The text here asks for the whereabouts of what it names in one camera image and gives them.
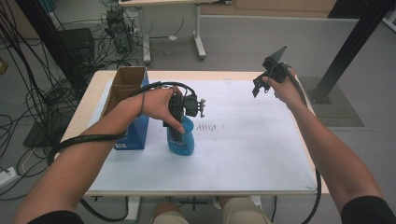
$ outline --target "blue box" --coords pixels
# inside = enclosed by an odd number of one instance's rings
[[[149,84],[149,78],[146,67],[119,68],[111,84],[103,116],[112,110],[120,101],[130,97],[132,93],[147,84]],[[136,118],[129,125],[126,136],[117,141],[114,148],[116,150],[144,149],[148,126],[148,116],[141,115]]]

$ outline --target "black metal post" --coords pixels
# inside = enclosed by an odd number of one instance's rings
[[[41,41],[46,45],[50,55],[64,72],[65,77],[81,99],[88,87],[88,81],[80,73],[69,51],[57,34],[52,20],[38,0],[16,0],[27,20],[32,24]]]
[[[329,104],[329,93],[338,79],[347,70],[352,60],[366,43],[378,24],[389,11],[394,0],[372,0],[363,16],[359,19],[343,47],[335,56],[327,72],[314,90],[308,91],[313,104]]]

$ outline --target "person's left arm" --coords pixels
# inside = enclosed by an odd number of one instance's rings
[[[147,91],[145,98],[142,94],[127,98],[81,135],[123,133],[141,112],[141,108],[142,114],[162,119],[184,133],[181,124],[168,111],[173,91],[178,90],[158,89]],[[66,148],[26,196],[14,223],[27,223],[52,211],[74,212],[114,144],[115,141],[89,142]]]

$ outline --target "beige shorts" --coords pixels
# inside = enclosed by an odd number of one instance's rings
[[[271,224],[262,210],[249,197],[232,198],[222,210],[223,224]],[[179,212],[166,212],[153,224],[189,224]]]

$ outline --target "forearm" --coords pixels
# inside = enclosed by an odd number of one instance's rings
[[[141,97],[122,101],[82,134],[122,133],[138,115],[140,105]],[[49,211],[74,211],[97,177],[114,143],[115,141],[90,142],[66,148],[25,198],[15,222],[25,223],[30,217]]]
[[[362,195],[382,197],[375,179],[363,162],[306,106],[290,105],[289,109],[339,211],[351,199]]]

